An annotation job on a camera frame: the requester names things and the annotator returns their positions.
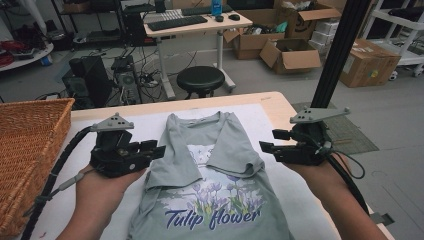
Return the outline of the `person's right hand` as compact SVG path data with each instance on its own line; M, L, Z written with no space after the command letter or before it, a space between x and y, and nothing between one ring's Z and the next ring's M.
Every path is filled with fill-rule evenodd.
M299 174L312 193L322 201L329 202L351 197L348 186L327 161L318 166L286 164L286 167Z

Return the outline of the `printed open cardboard box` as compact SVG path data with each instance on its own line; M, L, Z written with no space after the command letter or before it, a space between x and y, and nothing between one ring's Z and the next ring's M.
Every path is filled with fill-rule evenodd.
M319 0L279 0L277 18L286 22L286 38L309 39L319 20L339 18L341 13Z

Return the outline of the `black computer tower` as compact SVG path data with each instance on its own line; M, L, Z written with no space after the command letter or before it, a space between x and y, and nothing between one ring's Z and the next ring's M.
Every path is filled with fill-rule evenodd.
M75 99L76 110L102 108L106 106L112 92L100 56L83 56L69 61L70 70L62 77L69 97Z

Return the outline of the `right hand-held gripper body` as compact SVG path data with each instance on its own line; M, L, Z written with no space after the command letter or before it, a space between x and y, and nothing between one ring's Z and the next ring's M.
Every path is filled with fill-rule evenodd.
M290 139L295 145L277 146L276 161L288 164L318 166L326 158L332 148L332 142L321 124L324 119L343 116L350 113L350 109L310 108L304 106L294 117L290 118L293 124Z

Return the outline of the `white keyboard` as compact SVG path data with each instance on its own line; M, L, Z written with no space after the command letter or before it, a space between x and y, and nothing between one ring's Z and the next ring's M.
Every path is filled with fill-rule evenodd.
M167 10L164 13L164 19L165 20L175 20L175 19L180 19L180 18L183 18L183 15L182 15L182 13L179 9L177 9L177 10Z

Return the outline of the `white shelf cart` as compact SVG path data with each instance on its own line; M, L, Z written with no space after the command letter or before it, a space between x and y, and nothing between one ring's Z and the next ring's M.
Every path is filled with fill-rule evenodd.
M383 38L371 39L371 42L400 56L399 66L412 67L412 75L419 77L424 73L424 54L409 51L410 46L417 39L418 33L424 33L424 4L422 6L410 6L411 0L397 0L401 3L399 8L384 8L385 0L373 0L374 7L370 10L367 22L362 32L362 37L368 39L368 35L376 19L390 23L390 28ZM402 27L410 30L405 40L396 42L392 37L395 29Z

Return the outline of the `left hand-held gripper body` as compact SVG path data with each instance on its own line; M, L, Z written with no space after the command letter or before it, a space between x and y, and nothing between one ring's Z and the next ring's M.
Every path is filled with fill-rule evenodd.
M90 127L96 132L96 143L91 150L89 164L100 174L116 178L139 172L150 166L150 158L142 152L141 142L132 142L134 123L119 113L95 123Z

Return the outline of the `grey computer tower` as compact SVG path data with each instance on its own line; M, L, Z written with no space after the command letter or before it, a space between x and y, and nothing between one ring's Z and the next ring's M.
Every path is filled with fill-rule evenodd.
M141 104L139 80L136 75L133 57L117 57L111 67L114 78L121 89L121 100L124 105Z

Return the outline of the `brown wicker basket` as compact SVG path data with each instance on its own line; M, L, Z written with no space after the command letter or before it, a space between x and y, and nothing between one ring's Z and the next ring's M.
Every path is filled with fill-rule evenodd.
M71 125L74 100L0 104L0 240L23 231Z

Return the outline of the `person's left hand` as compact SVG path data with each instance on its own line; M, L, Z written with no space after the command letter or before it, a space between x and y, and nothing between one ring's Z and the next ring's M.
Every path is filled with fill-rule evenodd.
M128 187L140 179L145 169L117 178L99 174L91 165L81 170L83 178L76 185L75 213L98 221L110 217L118 208Z

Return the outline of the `black metal post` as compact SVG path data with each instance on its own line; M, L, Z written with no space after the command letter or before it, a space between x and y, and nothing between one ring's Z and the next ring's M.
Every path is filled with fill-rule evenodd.
M328 107L368 5L369 0L347 0L312 99L313 108Z

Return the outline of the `grey printed t-shirt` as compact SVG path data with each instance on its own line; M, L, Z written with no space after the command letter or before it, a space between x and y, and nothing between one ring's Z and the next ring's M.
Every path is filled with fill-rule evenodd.
M171 114L127 240L294 240L237 116Z

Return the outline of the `empty open cardboard box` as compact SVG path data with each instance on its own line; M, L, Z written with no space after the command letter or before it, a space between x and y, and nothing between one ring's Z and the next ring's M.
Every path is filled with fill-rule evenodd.
M321 66L318 50L304 39L269 39L259 56L276 74L309 72Z

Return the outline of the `stack of white plastic boxes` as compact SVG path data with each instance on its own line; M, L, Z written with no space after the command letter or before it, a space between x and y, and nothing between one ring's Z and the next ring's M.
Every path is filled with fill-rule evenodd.
M338 21L318 21L309 44L320 54L326 54L331 47L338 25Z

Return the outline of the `sealed cardboard box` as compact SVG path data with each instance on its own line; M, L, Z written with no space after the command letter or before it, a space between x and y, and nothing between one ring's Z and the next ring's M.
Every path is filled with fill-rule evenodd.
M385 85L400 59L369 40L356 39L339 80L350 88Z

